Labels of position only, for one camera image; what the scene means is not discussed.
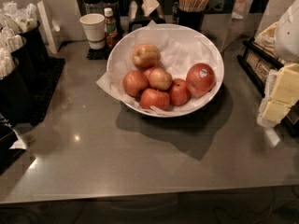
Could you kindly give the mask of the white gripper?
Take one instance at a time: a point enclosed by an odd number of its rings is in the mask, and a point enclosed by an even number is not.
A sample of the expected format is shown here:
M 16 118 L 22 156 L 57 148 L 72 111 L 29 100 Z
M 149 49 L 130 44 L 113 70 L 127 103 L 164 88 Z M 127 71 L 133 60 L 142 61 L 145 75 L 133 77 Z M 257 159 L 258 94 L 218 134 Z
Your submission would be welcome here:
M 275 51 L 279 58 L 295 63 L 269 72 L 257 116 L 257 123 L 267 128 L 280 124 L 299 101 L 299 0 L 278 21 Z

